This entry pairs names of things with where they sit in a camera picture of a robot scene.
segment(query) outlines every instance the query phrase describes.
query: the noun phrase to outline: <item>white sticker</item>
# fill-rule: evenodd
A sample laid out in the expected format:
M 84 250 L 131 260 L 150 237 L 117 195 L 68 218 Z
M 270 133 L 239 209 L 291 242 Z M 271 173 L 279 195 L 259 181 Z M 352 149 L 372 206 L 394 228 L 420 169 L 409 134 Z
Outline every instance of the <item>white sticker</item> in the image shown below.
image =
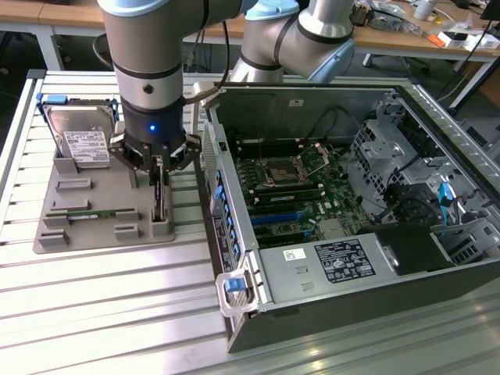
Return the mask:
M 283 251 L 284 260 L 287 262 L 291 260 L 305 259 L 305 253 L 303 248 L 292 248 L 290 250 Z
M 279 201 L 293 201 L 295 199 L 295 196 L 294 195 L 289 195 L 287 197 L 275 197 L 275 198 L 271 198 L 270 201 L 271 202 L 279 202 Z
M 65 131 L 66 143 L 77 163 L 108 162 L 109 153 L 103 131 Z
M 304 105 L 304 99 L 292 99 L 290 100 L 289 107 L 302 107 Z
M 68 220 L 76 221 L 76 220 L 93 220 L 93 219 L 98 219 L 99 216 L 97 215 L 85 215 L 85 216 L 68 216 Z

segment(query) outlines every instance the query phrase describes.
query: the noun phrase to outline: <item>power supply label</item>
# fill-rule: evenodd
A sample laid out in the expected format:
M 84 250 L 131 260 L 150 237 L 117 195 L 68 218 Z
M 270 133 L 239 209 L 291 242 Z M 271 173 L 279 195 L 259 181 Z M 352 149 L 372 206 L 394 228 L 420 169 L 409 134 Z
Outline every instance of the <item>power supply label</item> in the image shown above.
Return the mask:
M 358 240 L 339 241 L 314 247 L 332 284 L 375 275 Z

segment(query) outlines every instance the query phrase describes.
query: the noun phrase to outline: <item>desk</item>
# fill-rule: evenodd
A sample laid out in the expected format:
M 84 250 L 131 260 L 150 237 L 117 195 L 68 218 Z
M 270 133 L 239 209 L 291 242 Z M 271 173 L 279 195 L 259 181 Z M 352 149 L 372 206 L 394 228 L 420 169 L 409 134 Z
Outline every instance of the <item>desk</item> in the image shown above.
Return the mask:
M 426 32 L 431 32 L 435 24 L 427 21 L 420 21 L 413 18 L 415 12 L 412 7 L 404 2 L 391 2 L 401 7 L 409 19 Z M 484 26 L 487 21 L 481 20 L 480 16 L 474 12 L 459 9 L 452 2 L 438 3 L 436 8 L 446 12 L 455 21 L 466 21 L 469 15 L 472 16 L 473 26 L 476 28 Z M 375 55 L 392 55 L 404 57 L 419 57 L 424 59 L 446 59 L 461 61 L 469 52 L 464 48 L 439 48 L 424 37 L 417 37 L 406 34 L 393 34 L 387 31 L 374 30 L 367 27 L 357 27 L 354 32 L 357 52 L 366 52 L 363 61 L 364 66 L 370 66 Z M 455 101 L 450 105 L 450 109 L 459 107 L 466 98 L 470 90 L 481 80 L 488 70 L 493 66 L 500 56 L 500 49 L 488 49 L 486 51 L 475 51 L 470 61 L 483 63 L 479 70 L 472 76 L 469 83 L 462 89 Z
M 413 19 L 413 9 L 403 2 L 396 2 L 403 8 L 410 19 L 426 31 L 431 31 L 434 24 Z M 486 22 L 480 20 L 479 15 L 457 8 L 453 3 L 440 3 L 438 8 L 445 11 L 454 20 L 465 21 L 472 14 L 475 27 L 480 27 Z M 243 16 L 228 21 L 230 41 L 233 45 L 243 42 L 245 19 Z M 62 70 L 59 50 L 54 42 L 54 35 L 76 35 L 96 37 L 102 34 L 104 24 L 96 0 L 76 0 L 73 5 L 52 5 L 37 0 L 0 0 L 0 30 L 21 31 L 37 36 L 43 53 L 45 64 L 49 70 Z M 194 41 L 195 36 L 185 38 L 185 41 Z M 468 51 L 465 49 L 443 49 L 432 44 L 423 37 L 406 34 L 393 34 L 385 31 L 374 30 L 368 27 L 357 27 L 354 32 L 356 52 L 366 53 L 364 65 L 369 66 L 375 55 L 393 55 L 404 57 L 420 57 L 423 59 L 448 59 L 464 60 Z M 223 31 L 220 25 L 207 29 L 205 42 L 209 44 L 224 43 Z M 452 103 L 452 108 L 457 107 L 467 96 L 470 89 L 480 81 L 485 73 L 492 67 L 500 56 L 500 50 L 475 52 L 470 61 L 483 63 L 474 74 L 470 82 Z

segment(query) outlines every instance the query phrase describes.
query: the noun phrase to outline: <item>gray floor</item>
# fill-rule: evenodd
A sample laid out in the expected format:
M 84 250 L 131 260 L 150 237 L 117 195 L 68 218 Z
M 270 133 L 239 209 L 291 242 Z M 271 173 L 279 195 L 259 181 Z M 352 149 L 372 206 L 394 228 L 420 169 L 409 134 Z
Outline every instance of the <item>gray floor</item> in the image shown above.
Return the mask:
M 91 49 L 91 38 L 88 37 L 60 37 L 58 40 L 62 55 L 70 58 L 69 62 L 65 62 L 67 70 L 105 70 L 106 68 L 94 57 Z M 191 48 L 191 45 L 185 45 L 184 54 Z M 239 48 L 231 49 L 232 66 L 238 60 Z M 373 65 L 370 68 L 365 68 L 362 65 L 363 55 L 355 55 L 352 63 L 345 73 L 346 76 L 356 77 L 407 77 L 408 71 L 403 66 L 402 60 L 397 57 L 381 56 L 375 58 Z M 225 49 L 222 45 L 214 45 L 212 48 L 208 46 L 204 50 L 198 51 L 197 58 L 199 61 L 198 72 L 206 72 L 210 68 L 213 72 L 222 72 L 225 62 Z M 452 65 L 449 62 L 441 60 L 429 60 L 430 76 L 428 77 L 421 71 L 419 63 L 413 63 L 412 69 L 416 79 L 432 94 L 437 95 L 442 89 L 445 82 L 454 74 Z M 44 69 L 45 64 L 38 47 L 38 43 L 32 37 L 26 35 L 20 40 L 14 40 L 5 55 L 0 61 L 0 65 L 7 66 L 10 73 L 6 76 L 0 75 L 0 142 L 3 141 L 9 125 L 16 109 L 19 96 L 25 76 L 29 69 Z M 191 68 L 191 72 L 195 71 L 195 66 Z M 455 77 L 454 84 L 450 85 L 453 88 L 460 81 L 460 77 Z M 443 106 L 449 105 L 454 98 L 454 95 L 447 101 L 443 102 Z M 457 119 L 474 119 L 474 118 L 491 117 L 495 126 L 500 123 L 500 109 L 491 103 L 484 95 L 477 92 L 461 109 L 457 115 Z

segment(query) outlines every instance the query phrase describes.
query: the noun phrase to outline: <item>aluminum extrusion table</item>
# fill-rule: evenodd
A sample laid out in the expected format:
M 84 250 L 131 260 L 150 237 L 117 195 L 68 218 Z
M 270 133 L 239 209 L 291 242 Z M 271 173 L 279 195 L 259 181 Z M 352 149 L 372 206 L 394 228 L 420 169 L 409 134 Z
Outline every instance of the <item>aluminum extrusion table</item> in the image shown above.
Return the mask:
M 187 75 L 184 94 L 197 80 L 219 78 Z M 500 279 L 461 299 L 227 354 L 192 170 L 173 178 L 174 243 L 34 254 L 55 148 L 35 110 L 40 91 L 119 97 L 112 73 L 27 79 L 0 158 L 0 373 L 498 372 Z

